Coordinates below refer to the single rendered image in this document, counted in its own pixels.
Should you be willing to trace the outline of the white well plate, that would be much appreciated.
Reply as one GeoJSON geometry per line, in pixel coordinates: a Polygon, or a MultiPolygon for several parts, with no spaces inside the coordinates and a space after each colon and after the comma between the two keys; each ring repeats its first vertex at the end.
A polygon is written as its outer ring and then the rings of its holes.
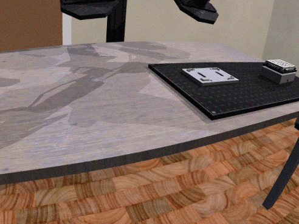
{"type": "Polygon", "coordinates": [[[285,61],[282,61],[280,59],[276,59],[276,60],[267,60],[266,63],[268,62],[268,65],[273,65],[276,66],[277,69],[281,68],[282,71],[284,71],[284,69],[289,69],[289,70],[294,70],[295,66],[292,64],[289,64],[285,61]]]}

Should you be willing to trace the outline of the white rectangular plate nest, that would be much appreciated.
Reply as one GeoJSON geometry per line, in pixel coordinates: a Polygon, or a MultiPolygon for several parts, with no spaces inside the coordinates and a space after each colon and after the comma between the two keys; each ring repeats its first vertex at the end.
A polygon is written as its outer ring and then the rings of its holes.
{"type": "Polygon", "coordinates": [[[182,69],[182,73],[201,86],[238,83],[238,79],[219,68],[182,69]]]}

